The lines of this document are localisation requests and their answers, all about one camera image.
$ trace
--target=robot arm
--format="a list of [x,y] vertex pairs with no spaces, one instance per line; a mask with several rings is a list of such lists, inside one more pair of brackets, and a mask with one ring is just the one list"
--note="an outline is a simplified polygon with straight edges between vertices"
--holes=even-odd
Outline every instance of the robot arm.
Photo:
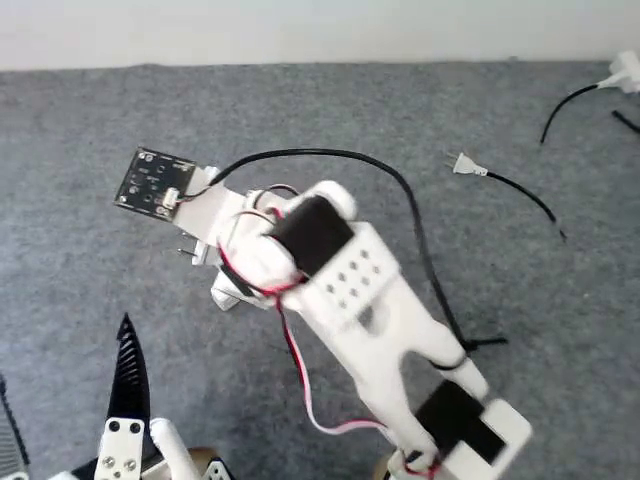
[[[201,192],[216,173],[196,168],[185,193]],[[196,238],[194,265],[220,264],[224,248],[233,269],[222,262],[212,288],[216,303],[226,309],[243,300],[267,308],[273,298],[251,287],[294,282],[302,273],[306,281],[285,293],[282,303],[302,316],[387,427],[397,446],[388,464],[393,478],[415,478],[409,472],[426,473],[434,461],[441,463],[442,478],[498,478],[526,443],[530,425],[502,400],[485,407],[485,379],[451,331],[424,308],[375,229],[356,221],[351,195],[335,182],[288,201],[266,195],[261,207],[276,207],[283,218],[271,226],[243,217],[225,236],[229,220],[252,208],[254,194],[217,183],[192,201],[163,205],[170,221]],[[410,351],[445,378],[416,414],[400,372]]]

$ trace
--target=white wall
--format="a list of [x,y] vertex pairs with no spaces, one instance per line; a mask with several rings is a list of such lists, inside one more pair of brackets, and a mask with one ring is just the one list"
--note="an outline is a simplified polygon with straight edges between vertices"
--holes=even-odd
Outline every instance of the white wall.
[[640,0],[0,0],[0,69],[608,59]]

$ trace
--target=circuit board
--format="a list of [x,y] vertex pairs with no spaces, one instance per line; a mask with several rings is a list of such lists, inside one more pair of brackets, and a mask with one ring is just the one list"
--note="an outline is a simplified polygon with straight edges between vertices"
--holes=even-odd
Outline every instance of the circuit board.
[[191,160],[138,147],[114,203],[171,222],[179,205],[168,209],[162,205],[162,200],[170,188],[176,189],[180,196],[184,195],[195,168],[196,162]]

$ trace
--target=electrical plug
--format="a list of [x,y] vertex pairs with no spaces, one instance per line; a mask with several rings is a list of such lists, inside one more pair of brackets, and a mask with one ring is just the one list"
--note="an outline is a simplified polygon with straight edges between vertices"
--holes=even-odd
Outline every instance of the electrical plug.
[[453,169],[453,173],[459,173],[461,175],[468,175],[473,173],[481,177],[486,177],[489,170],[478,165],[476,162],[467,157],[463,152],[460,155],[454,155],[453,153],[447,153],[448,157],[454,158],[456,163],[445,162],[445,165],[450,166]]
[[624,93],[640,92],[640,60],[632,50],[619,53],[609,66],[611,76],[598,82],[598,88],[620,88]]

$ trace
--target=gray carpet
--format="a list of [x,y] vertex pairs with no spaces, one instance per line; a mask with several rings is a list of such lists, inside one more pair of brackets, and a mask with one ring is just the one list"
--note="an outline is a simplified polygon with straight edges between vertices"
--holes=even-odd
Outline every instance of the gray carpet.
[[[177,229],[111,205],[137,145],[201,164],[259,150],[359,150],[406,173],[434,262],[469,335],[508,347],[475,354],[494,394],[535,437],[507,479],[638,478],[640,137],[610,116],[637,99],[593,92],[546,115],[601,63],[229,66],[0,73],[0,369],[47,478],[94,455],[115,334],[129,311],[147,359],[152,409],[190,445],[215,445],[239,479],[368,478],[389,446],[307,422],[276,316],[216,310],[214,271],[175,253]],[[454,176],[464,149],[520,181],[560,217],[488,178]],[[405,198],[383,174],[332,159],[247,167],[228,184],[305,188],[337,179],[358,198],[438,318],[416,262]],[[293,319],[318,417],[366,413],[348,376]],[[437,376],[404,365],[413,404]]]

